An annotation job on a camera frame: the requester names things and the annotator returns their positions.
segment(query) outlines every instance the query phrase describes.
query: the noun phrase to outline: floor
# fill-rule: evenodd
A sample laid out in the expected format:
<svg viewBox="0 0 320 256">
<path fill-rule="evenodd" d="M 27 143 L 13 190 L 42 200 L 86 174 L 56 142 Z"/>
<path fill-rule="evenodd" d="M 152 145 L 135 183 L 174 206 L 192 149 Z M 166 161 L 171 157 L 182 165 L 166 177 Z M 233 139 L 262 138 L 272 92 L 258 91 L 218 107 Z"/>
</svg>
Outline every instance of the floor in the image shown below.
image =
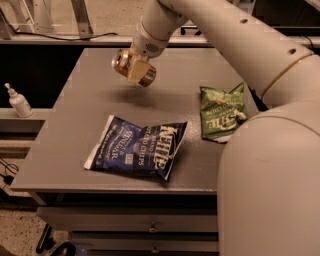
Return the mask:
<svg viewBox="0 0 320 256">
<path fill-rule="evenodd" d="M 7 0 L 0 0 L 0 7 L 8 20 L 14 27 L 17 21 L 14 12 Z M 87 11 L 91 25 L 95 34 L 116 32 L 120 35 L 132 35 L 135 25 L 142 14 L 146 0 L 95 0 L 86 1 Z M 51 0 L 51 14 L 54 27 L 59 34 L 76 34 L 77 25 L 73 15 L 71 1 Z M 25 148 L 30 147 L 32 141 L 7 141 L 0 140 L 0 158 L 5 148 Z M 8 163 L 21 166 L 21 158 L 5 158 Z M 4 173 L 3 166 L 0 166 L 0 173 Z M 12 196 L 25 196 L 25 193 L 13 193 L 10 186 L 1 180 L 0 187 L 4 188 L 7 194 Z M 36 216 L 34 211 L 19 209 L 0 208 L 0 256 L 10 255 L 3 251 L 6 250 L 17 256 L 33 256 L 35 249 L 42 234 L 45 222 Z M 52 237 L 56 245 L 42 255 L 49 255 L 58 245 L 68 239 L 68 233 L 53 230 Z"/>
</svg>

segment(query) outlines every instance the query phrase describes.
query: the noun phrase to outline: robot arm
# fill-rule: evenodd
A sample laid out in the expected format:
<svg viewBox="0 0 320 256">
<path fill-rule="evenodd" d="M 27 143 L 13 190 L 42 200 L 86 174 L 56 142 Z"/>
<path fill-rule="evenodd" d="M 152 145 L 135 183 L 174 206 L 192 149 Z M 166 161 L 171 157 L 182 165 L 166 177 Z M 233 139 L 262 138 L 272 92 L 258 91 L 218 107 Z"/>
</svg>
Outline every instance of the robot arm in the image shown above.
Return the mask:
<svg viewBox="0 0 320 256">
<path fill-rule="evenodd" d="M 225 0 L 149 2 L 129 51 L 113 66 L 152 83 L 161 54 L 186 18 L 269 106 L 243 124 L 219 167 L 222 256 L 319 255 L 320 59 Z"/>
<path fill-rule="evenodd" d="M 128 82 L 144 86 L 151 84 L 156 71 L 149 64 L 149 58 L 159 56 L 173 31 L 191 19 L 266 104 L 279 106 L 313 95 L 315 85 L 309 81 L 307 84 L 304 81 L 302 86 L 299 78 L 291 79 L 290 86 L 297 88 L 291 90 L 282 85 L 282 80 L 289 79 L 286 76 L 291 71 L 296 78 L 297 72 L 301 77 L 319 73 L 312 71 L 320 67 L 318 57 L 229 2 L 147 2 L 130 51 L 120 51 L 113 60 L 114 68 L 127 76 Z"/>
</svg>

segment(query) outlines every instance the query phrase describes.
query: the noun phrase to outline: green chip bag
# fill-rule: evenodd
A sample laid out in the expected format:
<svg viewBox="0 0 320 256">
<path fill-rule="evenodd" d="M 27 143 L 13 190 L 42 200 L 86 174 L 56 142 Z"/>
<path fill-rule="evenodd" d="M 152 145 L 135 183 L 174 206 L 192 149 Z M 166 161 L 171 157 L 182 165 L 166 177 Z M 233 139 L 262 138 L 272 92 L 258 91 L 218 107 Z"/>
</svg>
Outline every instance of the green chip bag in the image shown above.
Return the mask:
<svg viewBox="0 0 320 256">
<path fill-rule="evenodd" d="M 244 83 L 231 92 L 200 87 L 202 138 L 225 143 L 248 118 L 244 104 Z"/>
</svg>

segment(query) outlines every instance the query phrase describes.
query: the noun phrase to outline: white bottle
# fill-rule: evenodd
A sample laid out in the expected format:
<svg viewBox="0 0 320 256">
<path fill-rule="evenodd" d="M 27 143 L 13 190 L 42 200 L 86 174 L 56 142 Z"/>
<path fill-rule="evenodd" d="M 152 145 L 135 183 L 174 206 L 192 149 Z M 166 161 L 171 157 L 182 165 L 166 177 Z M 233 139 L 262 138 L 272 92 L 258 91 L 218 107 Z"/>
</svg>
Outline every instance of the white bottle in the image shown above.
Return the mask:
<svg viewBox="0 0 320 256">
<path fill-rule="evenodd" d="M 33 111 L 26 98 L 22 94 L 19 94 L 14 89 L 10 88 L 10 84 L 5 84 L 5 87 L 8 88 L 8 93 L 10 95 L 9 102 L 16 110 L 17 114 L 20 117 L 31 116 Z"/>
</svg>

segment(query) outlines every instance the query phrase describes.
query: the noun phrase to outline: chip bag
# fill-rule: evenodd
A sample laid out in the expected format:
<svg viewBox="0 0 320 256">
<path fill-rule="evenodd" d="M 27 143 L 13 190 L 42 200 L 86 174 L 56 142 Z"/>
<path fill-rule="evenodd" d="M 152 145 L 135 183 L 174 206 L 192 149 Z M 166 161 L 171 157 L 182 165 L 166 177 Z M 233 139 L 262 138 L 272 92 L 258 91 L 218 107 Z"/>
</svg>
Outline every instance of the chip bag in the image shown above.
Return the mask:
<svg viewBox="0 0 320 256">
<path fill-rule="evenodd" d="M 231 92 L 210 87 L 200 87 L 202 138 L 225 143 L 247 119 L 244 104 L 244 83 Z"/>
<path fill-rule="evenodd" d="M 129 175 L 158 174 L 167 181 L 186 126 L 187 123 L 171 123 L 140 128 L 109 116 L 84 167 Z"/>
</svg>

